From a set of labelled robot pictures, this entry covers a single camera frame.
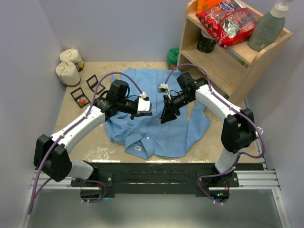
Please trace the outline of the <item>blue button shirt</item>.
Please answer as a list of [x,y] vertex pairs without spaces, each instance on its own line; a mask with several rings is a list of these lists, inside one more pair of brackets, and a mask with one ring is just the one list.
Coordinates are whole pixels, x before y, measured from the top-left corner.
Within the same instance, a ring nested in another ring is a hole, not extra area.
[[137,86],[144,91],[152,104],[152,116],[136,117],[118,112],[104,124],[110,141],[123,144],[129,154],[149,159],[153,155],[179,158],[187,154],[194,143],[200,140],[210,127],[210,119],[204,115],[206,108],[203,103],[192,102],[194,106],[190,115],[188,108],[180,109],[176,120],[161,124],[155,118],[160,118],[163,112],[163,94],[157,91],[160,83],[169,76],[168,86],[179,91],[176,79],[181,71],[170,74],[168,70],[159,69],[128,69],[124,71],[134,82],[122,77],[129,84],[131,95],[136,95]]

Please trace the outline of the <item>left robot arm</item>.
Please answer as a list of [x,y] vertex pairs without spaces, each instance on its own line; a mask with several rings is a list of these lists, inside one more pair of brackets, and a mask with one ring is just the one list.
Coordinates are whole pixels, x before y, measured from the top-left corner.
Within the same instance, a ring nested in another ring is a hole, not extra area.
[[87,186],[96,185],[96,168],[85,161],[72,162],[69,154],[92,130],[118,112],[130,114],[131,119],[152,115],[152,104],[146,94],[131,100],[129,91],[127,82],[115,80],[108,91],[64,129],[51,136],[41,135],[36,142],[34,166],[56,182],[71,177],[81,179]]

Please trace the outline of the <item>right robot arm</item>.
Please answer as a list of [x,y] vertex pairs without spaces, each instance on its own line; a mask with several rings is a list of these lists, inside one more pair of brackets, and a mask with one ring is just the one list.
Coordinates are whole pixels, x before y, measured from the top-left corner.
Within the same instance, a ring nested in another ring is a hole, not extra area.
[[161,124],[173,121],[181,114],[180,109],[198,101],[208,107],[223,123],[221,142],[224,147],[214,165],[214,173],[209,175],[214,185],[221,187],[228,182],[228,173],[233,171],[239,155],[257,139],[253,112],[233,105],[204,78],[193,79],[190,73],[183,73],[177,78],[181,91],[177,96],[164,95],[164,109]]

